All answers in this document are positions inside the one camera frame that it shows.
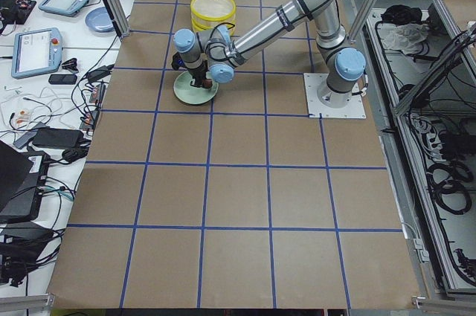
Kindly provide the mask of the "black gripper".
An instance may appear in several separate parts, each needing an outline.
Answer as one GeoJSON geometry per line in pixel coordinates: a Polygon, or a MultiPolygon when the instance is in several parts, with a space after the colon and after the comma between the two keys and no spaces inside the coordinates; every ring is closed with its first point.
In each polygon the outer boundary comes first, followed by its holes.
{"type": "Polygon", "coordinates": [[[201,88],[203,86],[203,80],[206,79],[208,61],[201,59],[195,62],[185,62],[184,64],[192,76],[190,85],[195,88],[201,88]]]}

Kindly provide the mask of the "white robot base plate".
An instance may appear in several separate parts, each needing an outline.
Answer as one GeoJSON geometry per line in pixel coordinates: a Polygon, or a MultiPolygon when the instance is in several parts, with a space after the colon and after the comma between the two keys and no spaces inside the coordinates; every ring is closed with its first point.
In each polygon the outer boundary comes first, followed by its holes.
{"type": "Polygon", "coordinates": [[[305,73],[304,88],[308,116],[327,119],[365,119],[366,114],[358,83],[353,90],[336,93],[327,86],[328,74],[305,73]]]}

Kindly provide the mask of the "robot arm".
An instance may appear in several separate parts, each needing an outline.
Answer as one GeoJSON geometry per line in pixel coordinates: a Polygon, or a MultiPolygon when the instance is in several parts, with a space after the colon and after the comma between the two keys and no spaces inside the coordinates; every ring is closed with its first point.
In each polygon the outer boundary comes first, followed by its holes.
{"type": "Polygon", "coordinates": [[[331,108],[345,107],[356,82],[364,75],[364,55],[351,48],[341,24],[336,0],[290,0],[236,40],[225,25],[195,33],[176,31],[173,43],[174,70],[185,68],[194,88],[210,88],[214,82],[229,83],[235,68],[303,22],[314,22],[317,46],[329,73],[318,88],[318,99],[331,108]]]}

